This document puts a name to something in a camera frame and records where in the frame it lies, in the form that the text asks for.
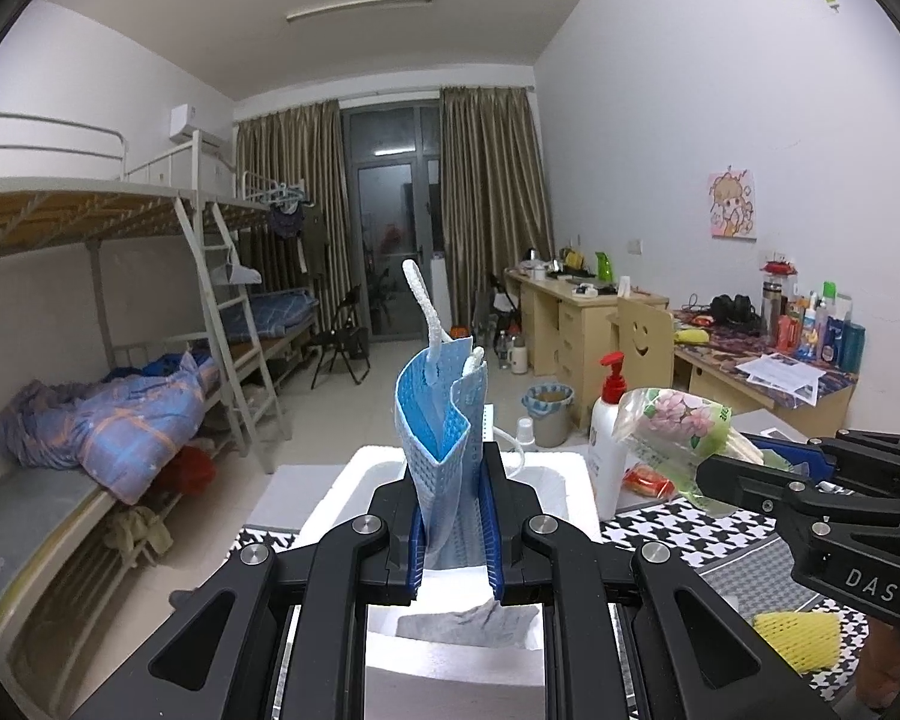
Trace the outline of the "right hand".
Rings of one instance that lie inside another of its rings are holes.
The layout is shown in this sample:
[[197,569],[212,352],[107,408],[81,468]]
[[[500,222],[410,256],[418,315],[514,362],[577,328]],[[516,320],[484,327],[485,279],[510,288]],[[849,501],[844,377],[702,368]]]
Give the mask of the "right hand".
[[855,695],[870,709],[888,709],[900,691],[900,632],[869,617],[855,671]]

